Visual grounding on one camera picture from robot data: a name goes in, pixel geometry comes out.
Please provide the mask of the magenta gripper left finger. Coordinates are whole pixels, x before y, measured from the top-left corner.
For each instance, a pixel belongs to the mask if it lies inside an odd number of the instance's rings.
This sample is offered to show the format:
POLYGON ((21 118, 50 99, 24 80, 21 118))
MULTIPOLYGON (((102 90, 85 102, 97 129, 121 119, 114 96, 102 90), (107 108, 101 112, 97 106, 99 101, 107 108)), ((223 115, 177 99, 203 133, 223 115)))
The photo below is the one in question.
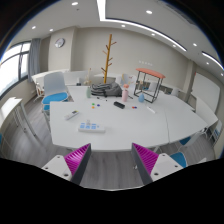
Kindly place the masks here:
POLYGON ((91 144, 86 144, 66 156, 56 155, 43 170, 79 185, 91 155, 91 144))

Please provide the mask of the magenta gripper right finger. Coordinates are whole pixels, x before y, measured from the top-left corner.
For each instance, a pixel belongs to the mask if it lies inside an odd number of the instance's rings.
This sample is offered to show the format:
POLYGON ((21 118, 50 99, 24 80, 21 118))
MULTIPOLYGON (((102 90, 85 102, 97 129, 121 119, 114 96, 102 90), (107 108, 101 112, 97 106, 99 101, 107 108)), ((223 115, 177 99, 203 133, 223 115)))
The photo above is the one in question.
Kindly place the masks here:
POLYGON ((144 185, 182 169, 182 166, 166 153, 157 154, 136 143, 132 144, 131 154, 144 185))

